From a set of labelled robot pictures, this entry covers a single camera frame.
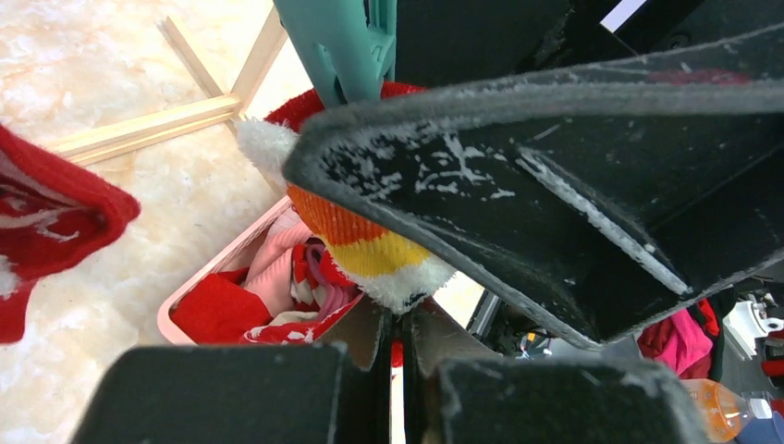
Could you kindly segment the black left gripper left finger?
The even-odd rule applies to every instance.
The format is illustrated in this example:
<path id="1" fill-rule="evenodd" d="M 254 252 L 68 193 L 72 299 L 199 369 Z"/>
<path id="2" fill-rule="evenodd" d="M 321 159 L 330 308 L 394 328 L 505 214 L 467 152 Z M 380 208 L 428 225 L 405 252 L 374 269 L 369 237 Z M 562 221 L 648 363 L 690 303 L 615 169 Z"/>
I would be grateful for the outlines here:
<path id="1" fill-rule="evenodd" d="M 362 300 L 316 342 L 125 352 L 76 443 L 386 443 L 390 313 Z"/>

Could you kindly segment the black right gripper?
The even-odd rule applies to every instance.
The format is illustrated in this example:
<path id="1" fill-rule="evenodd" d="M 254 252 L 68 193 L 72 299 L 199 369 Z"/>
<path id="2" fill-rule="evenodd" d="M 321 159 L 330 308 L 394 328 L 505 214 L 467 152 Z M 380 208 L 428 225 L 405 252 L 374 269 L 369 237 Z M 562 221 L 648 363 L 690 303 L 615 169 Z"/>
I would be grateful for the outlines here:
<path id="1" fill-rule="evenodd" d="M 559 69 L 324 111 L 283 173 L 605 345 L 782 260 L 782 20 L 780 1 L 400 1 L 399 82 Z"/>

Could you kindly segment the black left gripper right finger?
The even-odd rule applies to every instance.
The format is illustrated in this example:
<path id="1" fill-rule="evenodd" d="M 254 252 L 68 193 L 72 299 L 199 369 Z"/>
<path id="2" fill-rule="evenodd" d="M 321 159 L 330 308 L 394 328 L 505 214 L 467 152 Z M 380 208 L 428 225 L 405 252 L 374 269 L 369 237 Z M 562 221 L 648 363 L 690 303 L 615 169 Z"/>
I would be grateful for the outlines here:
<path id="1" fill-rule="evenodd" d="M 666 367 L 640 359 L 515 360 L 435 302 L 404 317 L 405 431 L 417 443 L 703 443 Z"/>

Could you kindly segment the red patterned sock pair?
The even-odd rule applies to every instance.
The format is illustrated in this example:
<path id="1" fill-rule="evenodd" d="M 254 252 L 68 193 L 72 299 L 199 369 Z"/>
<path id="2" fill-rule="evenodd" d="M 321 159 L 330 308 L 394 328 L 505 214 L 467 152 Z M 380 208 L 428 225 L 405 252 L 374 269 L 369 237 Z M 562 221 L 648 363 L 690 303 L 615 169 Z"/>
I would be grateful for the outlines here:
<path id="1" fill-rule="evenodd" d="M 244 335 L 258 344 L 309 344 L 319 339 L 364 293 L 339 272 L 325 245 L 316 238 L 294 247 L 290 294 L 294 307 Z"/>

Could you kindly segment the red santa sock front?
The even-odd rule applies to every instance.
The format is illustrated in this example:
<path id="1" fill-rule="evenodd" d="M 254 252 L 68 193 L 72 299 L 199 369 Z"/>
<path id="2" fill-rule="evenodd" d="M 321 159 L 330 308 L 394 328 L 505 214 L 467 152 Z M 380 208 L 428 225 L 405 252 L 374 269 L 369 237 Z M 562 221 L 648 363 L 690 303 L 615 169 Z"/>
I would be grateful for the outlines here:
<path id="1" fill-rule="evenodd" d="M 169 318 L 197 344 L 238 344 L 273 316 L 262 300 L 242 287 L 248 270 L 207 274 L 176 303 Z"/>

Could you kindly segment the pink plastic basket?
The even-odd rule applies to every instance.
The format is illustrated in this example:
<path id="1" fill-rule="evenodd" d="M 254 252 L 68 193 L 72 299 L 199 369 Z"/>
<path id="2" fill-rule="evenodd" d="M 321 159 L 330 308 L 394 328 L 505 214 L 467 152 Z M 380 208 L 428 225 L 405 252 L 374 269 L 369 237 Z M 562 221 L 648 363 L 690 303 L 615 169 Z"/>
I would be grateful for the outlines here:
<path id="1" fill-rule="evenodd" d="M 167 298 L 158 311 L 157 324 L 163 336 L 174 344 L 197 344 L 190 339 L 169 318 L 176 303 L 193 289 L 207 274 L 246 268 L 264 243 L 267 233 L 289 228 L 301 222 L 289 198 L 283 198 L 253 222 L 234 239 L 223 251 L 191 277 L 182 287 Z"/>

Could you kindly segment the plain red sock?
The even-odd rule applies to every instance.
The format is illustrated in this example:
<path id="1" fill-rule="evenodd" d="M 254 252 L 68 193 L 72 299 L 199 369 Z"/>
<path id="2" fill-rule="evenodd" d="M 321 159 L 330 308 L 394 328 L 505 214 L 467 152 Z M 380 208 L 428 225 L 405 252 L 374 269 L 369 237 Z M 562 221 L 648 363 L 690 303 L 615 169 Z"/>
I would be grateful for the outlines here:
<path id="1" fill-rule="evenodd" d="M 140 212 L 130 194 L 2 128 L 2 343 L 23 338 L 40 279 L 116 241 Z"/>

